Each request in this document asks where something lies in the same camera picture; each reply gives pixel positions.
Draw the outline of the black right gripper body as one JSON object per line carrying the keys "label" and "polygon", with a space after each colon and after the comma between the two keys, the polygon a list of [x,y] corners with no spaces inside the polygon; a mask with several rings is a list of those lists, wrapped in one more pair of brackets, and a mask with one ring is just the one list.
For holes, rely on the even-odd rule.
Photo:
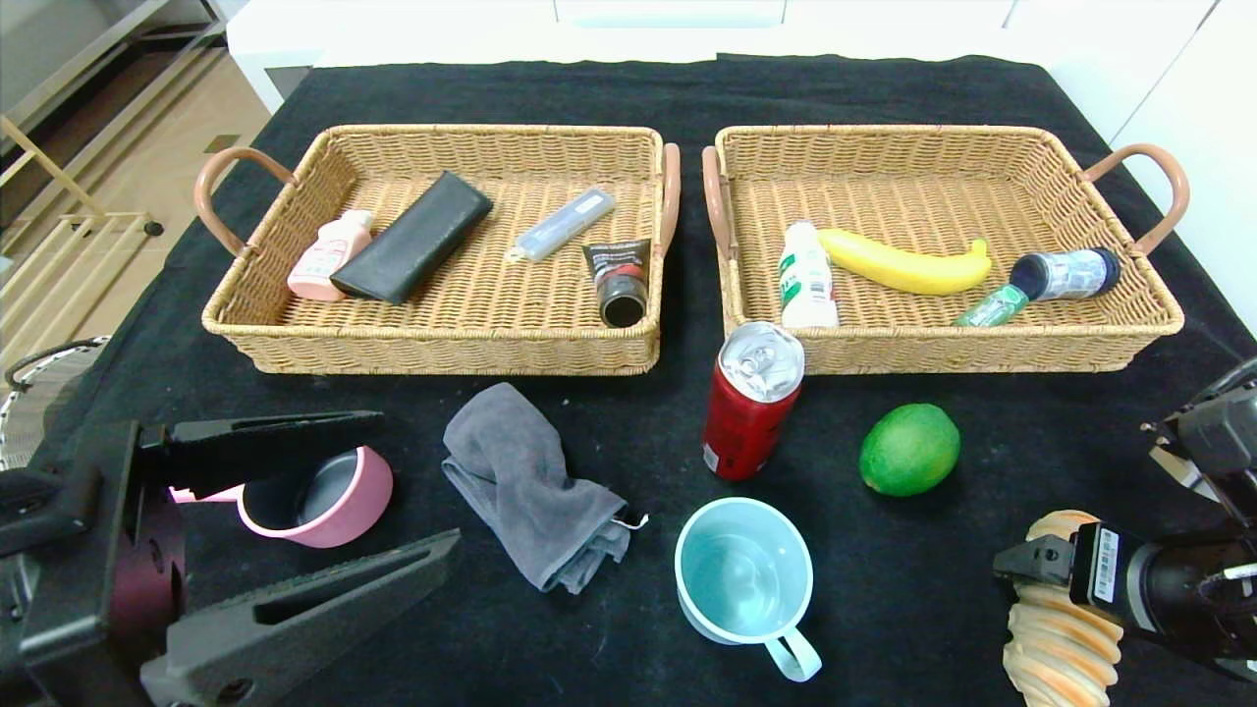
{"label": "black right gripper body", "polygon": [[1185,550],[1095,522],[1073,532],[1068,599],[1123,629],[1183,642],[1190,581]]}

